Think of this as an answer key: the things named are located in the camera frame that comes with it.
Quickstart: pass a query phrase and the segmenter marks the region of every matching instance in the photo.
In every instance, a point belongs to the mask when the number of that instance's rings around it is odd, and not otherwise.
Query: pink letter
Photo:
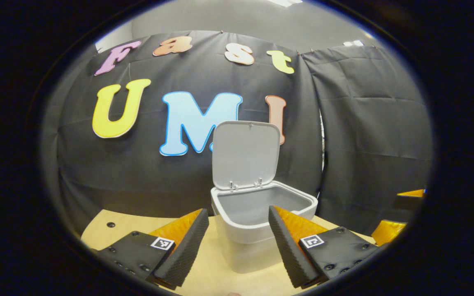
[[[122,46],[111,49],[111,54],[109,54],[109,56],[105,60],[102,67],[98,69],[96,73],[94,73],[94,76],[98,76],[100,74],[113,70],[114,62],[115,61],[120,62],[121,60],[123,60],[128,55],[129,50],[137,48],[140,45],[140,43],[142,42],[135,41],[135,42],[131,42],[126,45],[122,45]]]

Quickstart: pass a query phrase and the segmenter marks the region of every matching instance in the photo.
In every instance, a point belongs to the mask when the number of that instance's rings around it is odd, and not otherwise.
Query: orange object
[[[195,221],[201,210],[202,209],[199,209],[187,215],[184,215],[171,223],[168,223],[158,229],[153,230],[149,234],[151,236],[159,236],[161,238],[167,238],[168,240],[174,240],[176,247],[171,252],[171,254],[173,254],[173,252],[177,249],[180,242],[190,229],[190,226],[192,225],[193,221]]]
[[[393,241],[405,225],[406,223],[382,220],[371,236],[374,238],[377,245],[382,245]]]
[[[423,197],[423,189],[407,191],[397,194],[399,197]]]
[[[160,43],[160,47],[153,51],[153,56],[164,56],[169,53],[182,53],[191,49],[192,38],[190,36],[179,36]]]
[[[301,247],[299,247],[300,239],[328,231],[328,229],[326,229],[325,227],[317,225],[316,223],[307,220],[303,217],[300,217],[292,212],[289,212],[288,210],[284,210],[284,208],[279,208],[278,206],[273,207],[277,210],[279,216],[283,219],[284,225],[288,229],[290,236],[302,252],[303,250],[301,249]]]
[[[283,108],[286,106],[286,101],[282,97],[276,95],[267,95],[265,97],[267,104],[270,108],[270,119],[269,123],[275,124],[279,131],[281,132],[281,137],[279,139],[279,145],[284,143],[283,135]]]

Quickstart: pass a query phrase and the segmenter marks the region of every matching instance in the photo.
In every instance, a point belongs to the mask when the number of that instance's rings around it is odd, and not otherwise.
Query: wooden table
[[[137,230],[148,234],[175,219],[141,217],[102,210],[87,225],[81,240],[88,247],[102,250],[131,231]],[[337,227],[319,217],[314,217],[312,221],[327,229]],[[109,222],[114,222],[116,226],[108,227]],[[374,243],[374,239],[370,236],[357,235]],[[230,292],[239,293],[241,296],[289,296],[301,291],[301,288],[292,287],[282,262],[250,273],[237,273],[231,270],[221,252],[214,217],[209,217],[209,227],[195,263],[182,287],[177,287],[173,292],[186,296],[226,296]]]

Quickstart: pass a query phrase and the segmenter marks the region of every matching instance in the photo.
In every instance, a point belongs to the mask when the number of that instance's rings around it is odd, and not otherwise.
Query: letter m
[[[220,93],[204,114],[189,92],[170,92],[162,97],[162,101],[167,104],[167,125],[166,142],[160,146],[160,154],[171,157],[184,155],[188,151],[188,146],[182,142],[182,129],[193,149],[201,153],[217,125],[237,120],[242,97],[229,92]],[[213,150],[213,143],[209,145],[209,149]]]

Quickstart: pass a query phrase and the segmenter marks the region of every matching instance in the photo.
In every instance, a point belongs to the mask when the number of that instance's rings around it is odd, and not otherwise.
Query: letter u
[[[121,86],[113,84],[105,86],[98,91],[98,101],[94,108],[93,130],[97,136],[102,138],[119,137],[127,133],[137,120],[140,100],[144,88],[151,84],[150,79],[138,79],[130,81],[125,87],[129,90],[128,98],[125,102],[124,114],[119,120],[109,120],[109,109],[116,94]]]

